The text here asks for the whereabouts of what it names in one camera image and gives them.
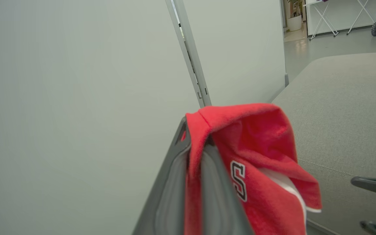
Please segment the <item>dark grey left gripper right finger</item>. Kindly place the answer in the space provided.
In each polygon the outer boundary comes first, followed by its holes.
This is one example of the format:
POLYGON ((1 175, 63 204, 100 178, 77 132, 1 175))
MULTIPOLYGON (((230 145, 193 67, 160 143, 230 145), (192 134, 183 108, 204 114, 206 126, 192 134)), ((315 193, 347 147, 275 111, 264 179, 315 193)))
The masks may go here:
POLYGON ((204 235, 253 235, 254 231, 212 139, 200 163, 202 232, 204 235))

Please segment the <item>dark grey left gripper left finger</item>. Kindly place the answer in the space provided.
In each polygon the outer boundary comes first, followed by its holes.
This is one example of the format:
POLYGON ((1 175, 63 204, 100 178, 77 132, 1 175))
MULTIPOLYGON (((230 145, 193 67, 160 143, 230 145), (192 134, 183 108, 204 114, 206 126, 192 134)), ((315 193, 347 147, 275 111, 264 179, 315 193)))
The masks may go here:
POLYGON ((134 235, 184 234, 185 184, 190 149, 187 120, 183 117, 134 228, 134 235))

